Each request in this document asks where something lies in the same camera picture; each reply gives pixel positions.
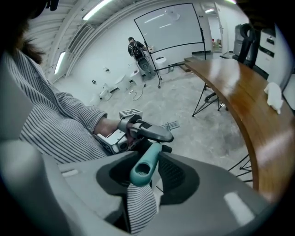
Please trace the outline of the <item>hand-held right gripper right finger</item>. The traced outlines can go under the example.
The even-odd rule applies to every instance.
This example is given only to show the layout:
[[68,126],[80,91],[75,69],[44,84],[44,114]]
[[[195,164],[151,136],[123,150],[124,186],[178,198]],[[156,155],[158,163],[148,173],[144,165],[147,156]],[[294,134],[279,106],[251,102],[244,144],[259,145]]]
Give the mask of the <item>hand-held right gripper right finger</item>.
[[159,213],[145,236],[237,236],[253,232],[273,209],[264,197],[227,170],[161,153]]

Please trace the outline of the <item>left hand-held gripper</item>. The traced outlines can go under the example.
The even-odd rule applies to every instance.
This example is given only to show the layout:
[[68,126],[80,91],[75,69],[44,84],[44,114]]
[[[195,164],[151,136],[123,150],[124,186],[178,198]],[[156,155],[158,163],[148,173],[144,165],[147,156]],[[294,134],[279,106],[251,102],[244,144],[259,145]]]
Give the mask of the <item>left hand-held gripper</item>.
[[[97,134],[94,135],[94,138],[111,154],[119,154],[133,150],[143,138],[157,142],[172,142],[174,140],[174,136],[170,131],[141,120],[142,115],[143,112],[138,109],[120,111],[120,124],[117,130],[107,137]],[[132,123],[130,126],[130,135],[133,137],[132,144],[129,144],[126,133],[128,123]],[[162,145],[161,151],[171,153],[172,148],[167,145]]]

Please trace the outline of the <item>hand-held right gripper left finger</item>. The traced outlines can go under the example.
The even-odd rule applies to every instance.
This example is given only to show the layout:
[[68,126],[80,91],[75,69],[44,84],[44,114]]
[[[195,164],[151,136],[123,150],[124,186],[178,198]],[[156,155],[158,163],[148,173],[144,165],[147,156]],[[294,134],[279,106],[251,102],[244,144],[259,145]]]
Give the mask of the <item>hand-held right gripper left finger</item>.
[[37,229],[47,236],[127,236],[124,187],[106,165],[133,158],[125,152],[105,159],[58,165],[30,144],[0,144],[5,188]]

